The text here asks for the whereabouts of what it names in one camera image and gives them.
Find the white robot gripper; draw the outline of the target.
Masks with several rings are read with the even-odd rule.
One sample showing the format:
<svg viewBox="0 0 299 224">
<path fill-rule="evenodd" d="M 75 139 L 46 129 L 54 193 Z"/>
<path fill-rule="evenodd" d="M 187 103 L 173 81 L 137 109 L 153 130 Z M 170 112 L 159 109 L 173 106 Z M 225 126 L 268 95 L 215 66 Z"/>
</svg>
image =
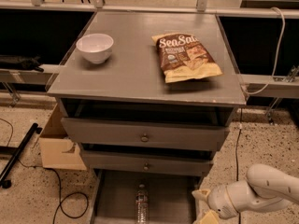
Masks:
<svg viewBox="0 0 299 224">
<path fill-rule="evenodd" d="M 210 189 L 197 189 L 192 192 L 194 199 L 199 202 L 205 202 L 212 209 L 206 212 L 202 217 L 197 218 L 193 224 L 219 224 L 219 217 L 229 219 L 238 215 L 235 209 L 236 185 L 220 185 Z"/>
</svg>

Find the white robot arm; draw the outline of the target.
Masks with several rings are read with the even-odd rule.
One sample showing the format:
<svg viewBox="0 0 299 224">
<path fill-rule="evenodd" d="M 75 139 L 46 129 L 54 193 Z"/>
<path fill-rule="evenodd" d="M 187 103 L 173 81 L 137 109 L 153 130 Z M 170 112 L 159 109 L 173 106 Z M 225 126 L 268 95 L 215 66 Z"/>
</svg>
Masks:
<svg viewBox="0 0 299 224">
<path fill-rule="evenodd" d="M 299 179 L 258 163 L 250 166 L 245 180 L 194 190 L 192 196 L 209 207 L 193 224 L 219 224 L 220 219 L 237 217 L 243 211 L 268 213 L 299 204 Z"/>
</svg>

